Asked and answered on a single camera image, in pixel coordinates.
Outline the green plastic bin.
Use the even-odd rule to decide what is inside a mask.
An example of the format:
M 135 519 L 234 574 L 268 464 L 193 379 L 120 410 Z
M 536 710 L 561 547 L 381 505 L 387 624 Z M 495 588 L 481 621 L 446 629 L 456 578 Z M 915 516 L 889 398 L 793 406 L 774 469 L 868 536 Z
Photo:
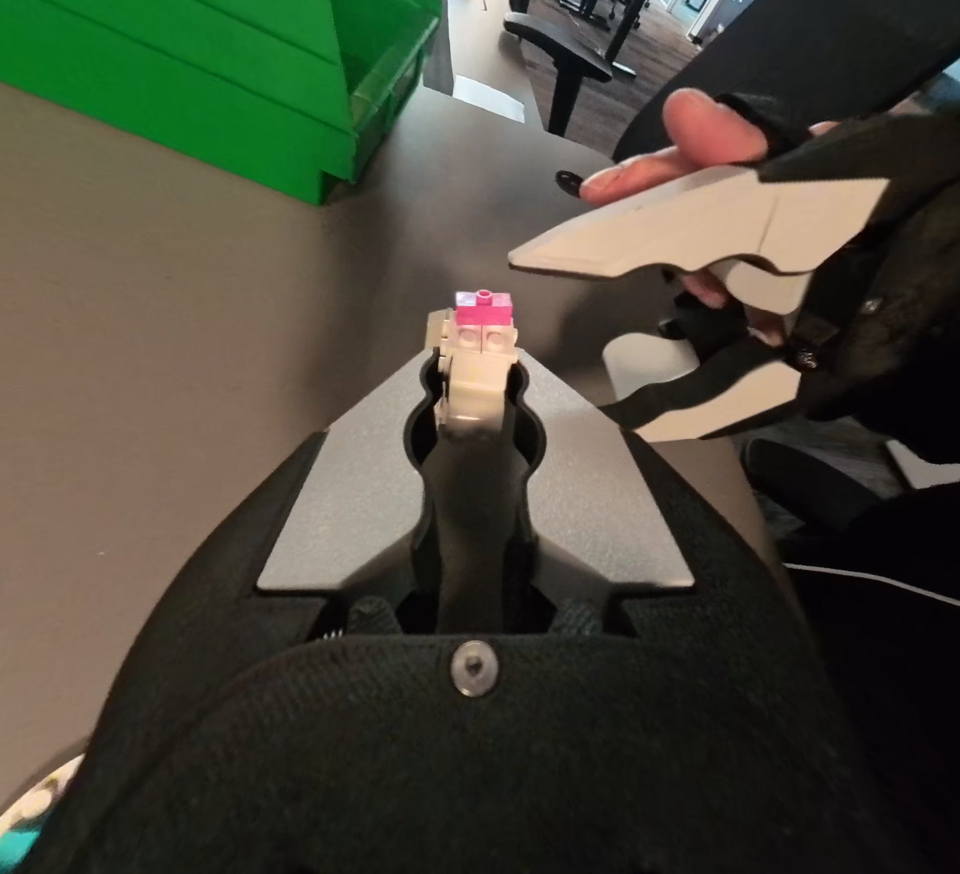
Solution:
M 1 0 L 1 79 L 322 204 L 416 90 L 445 0 Z

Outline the black office chair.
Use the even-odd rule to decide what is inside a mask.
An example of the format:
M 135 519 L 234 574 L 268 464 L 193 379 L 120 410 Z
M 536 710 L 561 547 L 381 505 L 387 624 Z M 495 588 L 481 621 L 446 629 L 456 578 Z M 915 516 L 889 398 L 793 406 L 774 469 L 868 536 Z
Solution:
M 754 0 L 617 136 L 614 160 L 666 145 L 679 88 L 763 95 L 803 123 L 884 112 L 958 61 L 959 0 Z

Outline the dark office desk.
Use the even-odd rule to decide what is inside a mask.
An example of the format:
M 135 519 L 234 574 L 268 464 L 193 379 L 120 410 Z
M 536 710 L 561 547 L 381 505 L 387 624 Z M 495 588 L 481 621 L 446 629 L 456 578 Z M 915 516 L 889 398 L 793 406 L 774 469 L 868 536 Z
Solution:
M 442 0 L 421 81 L 449 96 L 457 76 L 483 84 L 520 102 L 525 124 L 542 131 L 545 125 L 520 42 L 502 25 L 509 6 L 509 0 Z

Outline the person's right hand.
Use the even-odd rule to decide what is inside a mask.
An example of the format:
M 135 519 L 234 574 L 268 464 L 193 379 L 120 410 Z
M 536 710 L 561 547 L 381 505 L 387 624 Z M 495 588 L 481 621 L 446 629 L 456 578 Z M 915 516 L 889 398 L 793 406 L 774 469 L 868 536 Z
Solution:
M 580 184 L 580 199 L 604 207 L 711 167 L 758 162 L 769 152 L 760 128 L 696 89 L 672 93 L 662 123 L 669 147 L 588 177 Z

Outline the pale envelope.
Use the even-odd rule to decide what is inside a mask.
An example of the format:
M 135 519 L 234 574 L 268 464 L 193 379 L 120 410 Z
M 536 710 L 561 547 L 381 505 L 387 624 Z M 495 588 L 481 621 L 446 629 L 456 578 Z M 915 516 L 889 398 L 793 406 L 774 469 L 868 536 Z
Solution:
M 455 75 L 452 97 L 512 122 L 525 123 L 524 105 L 521 101 L 464 75 Z

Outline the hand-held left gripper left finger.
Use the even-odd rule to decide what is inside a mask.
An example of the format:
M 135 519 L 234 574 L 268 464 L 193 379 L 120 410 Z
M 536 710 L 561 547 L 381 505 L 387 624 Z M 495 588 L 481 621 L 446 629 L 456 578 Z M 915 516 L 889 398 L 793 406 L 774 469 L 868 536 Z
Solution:
M 439 588 L 434 504 L 422 466 L 436 446 L 437 355 L 418 354 L 330 425 L 257 580 L 393 605 Z

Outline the person's body black clothing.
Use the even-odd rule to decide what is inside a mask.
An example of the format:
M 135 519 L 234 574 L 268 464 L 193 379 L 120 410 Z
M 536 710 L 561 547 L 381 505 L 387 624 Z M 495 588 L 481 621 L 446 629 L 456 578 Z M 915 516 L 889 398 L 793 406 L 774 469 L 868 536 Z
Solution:
M 931 867 L 958 872 L 958 484 L 778 551 L 878 788 Z

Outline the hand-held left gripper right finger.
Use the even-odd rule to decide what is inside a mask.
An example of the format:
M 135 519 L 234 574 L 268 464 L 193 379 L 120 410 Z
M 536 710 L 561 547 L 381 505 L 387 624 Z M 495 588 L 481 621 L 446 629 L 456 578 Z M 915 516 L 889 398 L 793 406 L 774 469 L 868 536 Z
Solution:
M 532 357 L 516 420 L 533 428 L 524 484 L 532 585 L 553 605 L 686 591 L 693 574 L 624 432 Z

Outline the pink lego brick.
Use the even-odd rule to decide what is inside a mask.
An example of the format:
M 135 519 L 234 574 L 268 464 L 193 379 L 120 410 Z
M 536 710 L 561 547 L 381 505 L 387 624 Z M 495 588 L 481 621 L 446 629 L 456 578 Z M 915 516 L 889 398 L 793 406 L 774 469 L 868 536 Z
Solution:
M 457 291 L 454 295 L 454 322 L 462 327 L 512 327 L 513 300 L 510 293 L 486 289 Z

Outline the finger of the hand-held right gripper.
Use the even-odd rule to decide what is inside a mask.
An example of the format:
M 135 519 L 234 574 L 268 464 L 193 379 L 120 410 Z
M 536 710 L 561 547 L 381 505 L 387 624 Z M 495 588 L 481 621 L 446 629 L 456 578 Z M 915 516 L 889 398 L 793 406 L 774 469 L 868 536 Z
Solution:
M 568 220 L 514 248 L 510 267 L 580 279 L 709 270 L 735 299 L 798 311 L 813 274 L 867 225 L 886 179 L 763 183 L 715 167 Z
M 606 345 L 615 401 L 602 411 L 645 441 L 710 438 L 792 403 L 802 375 L 779 350 L 730 345 L 701 363 L 691 345 Z

